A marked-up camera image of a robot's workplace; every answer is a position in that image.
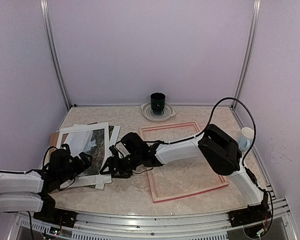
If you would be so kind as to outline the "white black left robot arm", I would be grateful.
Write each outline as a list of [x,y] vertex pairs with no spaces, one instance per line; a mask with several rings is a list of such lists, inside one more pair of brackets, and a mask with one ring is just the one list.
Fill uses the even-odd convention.
[[53,223],[60,217],[50,196],[63,183],[75,178],[92,165],[92,156],[81,152],[72,156],[68,144],[50,146],[45,152],[49,162],[40,169],[5,171],[0,169],[0,213],[32,212],[36,218]]

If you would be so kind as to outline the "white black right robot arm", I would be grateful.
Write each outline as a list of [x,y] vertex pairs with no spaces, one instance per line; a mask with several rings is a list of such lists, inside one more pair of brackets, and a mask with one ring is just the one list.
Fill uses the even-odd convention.
[[112,155],[103,164],[100,174],[129,178],[140,165],[161,167],[177,160],[204,157],[216,174],[228,176],[244,196],[250,206],[245,211],[248,221],[256,222],[265,213],[263,205],[268,204],[267,191],[259,186],[254,173],[245,166],[238,143],[215,124],[174,142],[144,141],[139,134],[130,132],[120,143],[128,154],[120,157],[119,150],[112,145],[109,148]]

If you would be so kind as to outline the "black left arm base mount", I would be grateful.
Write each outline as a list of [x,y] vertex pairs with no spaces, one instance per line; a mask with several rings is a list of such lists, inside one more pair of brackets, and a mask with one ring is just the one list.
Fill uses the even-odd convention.
[[76,222],[77,213],[75,211],[51,208],[50,210],[46,209],[35,212],[33,217],[42,222],[73,228]]

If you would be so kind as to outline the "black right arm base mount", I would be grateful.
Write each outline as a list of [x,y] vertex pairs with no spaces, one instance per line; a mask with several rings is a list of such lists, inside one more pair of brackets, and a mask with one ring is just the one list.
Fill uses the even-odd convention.
[[249,210],[248,208],[230,211],[228,213],[231,227],[244,226],[271,218],[272,213],[265,210]]

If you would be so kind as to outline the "pink wooden picture frame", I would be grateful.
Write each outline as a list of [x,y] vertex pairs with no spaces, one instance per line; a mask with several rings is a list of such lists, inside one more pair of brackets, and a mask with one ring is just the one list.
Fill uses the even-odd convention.
[[[143,140],[176,141],[201,131],[196,121],[140,127]],[[225,188],[226,177],[216,174],[204,157],[182,159],[147,172],[153,203],[177,200]]]

